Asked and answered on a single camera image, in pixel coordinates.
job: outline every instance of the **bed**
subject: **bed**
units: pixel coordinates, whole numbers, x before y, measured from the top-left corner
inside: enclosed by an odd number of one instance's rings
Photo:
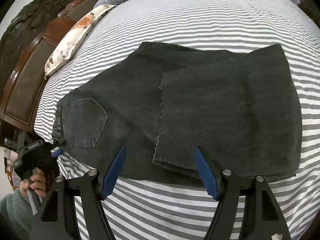
[[[40,99],[34,129],[47,141],[57,102],[71,90],[124,60],[143,41],[194,49],[248,53],[282,45],[302,112],[300,166],[295,177],[270,183],[293,240],[320,209],[320,30],[289,0],[129,0],[93,28],[75,57],[52,75]],[[58,159],[66,178],[91,167],[68,153]],[[82,239],[89,239],[81,199],[76,214]],[[117,239],[203,239],[217,202],[204,188],[119,178],[103,202]],[[239,236],[244,198],[239,198],[231,239]]]

